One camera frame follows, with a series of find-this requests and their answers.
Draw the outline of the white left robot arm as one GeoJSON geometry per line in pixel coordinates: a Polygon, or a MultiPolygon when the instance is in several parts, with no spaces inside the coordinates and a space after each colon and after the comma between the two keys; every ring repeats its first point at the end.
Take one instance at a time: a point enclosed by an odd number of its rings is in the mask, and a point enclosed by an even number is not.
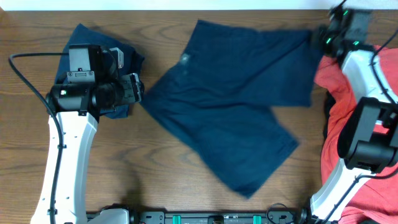
{"type": "Polygon", "coordinates": [[[50,142],[40,200],[31,223],[130,223],[129,209],[112,205],[94,216],[86,212],[90,150],[105,106],[139,102],[138,74],[100,82],[55,84],[47,95],[52,106],[50,142]]]}

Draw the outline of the folded navy shorts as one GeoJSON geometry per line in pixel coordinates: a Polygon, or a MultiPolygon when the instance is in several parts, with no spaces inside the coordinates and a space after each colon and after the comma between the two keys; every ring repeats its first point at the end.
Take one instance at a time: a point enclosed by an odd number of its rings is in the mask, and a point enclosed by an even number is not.
{"type": "MultiPolygon", "coordinates": [[[[111,36],[102,34],[85,27],[83,24],[77,25],[69,41],[63,49],[64,53],[68,53],[69,45],[75,44],[94,44],[108,47],[109,49],[117,47],[123,53],[123,67],[119,68],[119,76],[130,73],[140,74],[144,57],[136,52],[134,47],[124,44],[111,36]]],[[[68,56],[61,56],[58,65],[57,74],[55,76],[55,84],[66,83],[67,78],[65,72],[70,70],[68,56]]],[[[110,119],[127,118],[129,113],[129,105],[117,106],[115,109],[101,110],[101,115],[105,115],[110,119]]]]}

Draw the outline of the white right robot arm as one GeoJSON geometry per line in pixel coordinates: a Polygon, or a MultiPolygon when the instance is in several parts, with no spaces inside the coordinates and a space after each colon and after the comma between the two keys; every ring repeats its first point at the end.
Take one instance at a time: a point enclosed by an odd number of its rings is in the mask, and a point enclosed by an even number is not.
{"type": "Polygon", "coordinates": [[[366,43],[371,11],[338,5],[329,18],[313,41],[337,59],[357,105],[340,132],[337,165],[297,223],[337,223],[358,190],[397,163],[397,96],[383,74],[380,51],[366,43]]]}

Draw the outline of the red t-shirt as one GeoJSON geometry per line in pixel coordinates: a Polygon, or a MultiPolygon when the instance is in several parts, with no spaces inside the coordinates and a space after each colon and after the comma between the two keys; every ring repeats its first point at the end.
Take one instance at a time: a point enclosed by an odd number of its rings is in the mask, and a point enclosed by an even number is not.
{"type": "MultiPolygon", "coordinates": [[[[324,56],[319,64],[315,83],[334,98],[327,109],[325,143],[321,155],[322,183],[338,163],[338,136],[356,106],[349,81],[343,75],[336,60],[324,56]]],[[[367,181],[343,210],[340,223],[361,223],[374,220],[378,223],[397,223],[397,176],[389,179],[367,181]]]]}

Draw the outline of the navy blue shorts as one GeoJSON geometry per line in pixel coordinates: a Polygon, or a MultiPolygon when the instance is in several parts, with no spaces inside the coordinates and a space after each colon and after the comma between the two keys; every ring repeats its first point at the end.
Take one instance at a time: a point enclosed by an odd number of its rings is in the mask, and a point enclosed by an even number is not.
{"type": "Polygon", "coordinates": [[[142,107],[249,198],[297,148],[275,106],[309,107],[322,52],[312,31],[255,30],[200,20],[180,60],[142,107]]]}

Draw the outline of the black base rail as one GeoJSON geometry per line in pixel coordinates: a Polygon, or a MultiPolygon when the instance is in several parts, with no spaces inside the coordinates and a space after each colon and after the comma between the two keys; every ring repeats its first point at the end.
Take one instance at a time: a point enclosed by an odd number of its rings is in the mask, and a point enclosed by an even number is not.
{"type": "Polygon", "coordinates": [[[126,209],[129,214],[127,222],[135,224],[303,224],[312,222],[305,208],[298,210],[280,203],[259,212],[169,212],[165,209],[137,211],[120,204],[104,207],[102,211],[112,208],[126,209]]]}

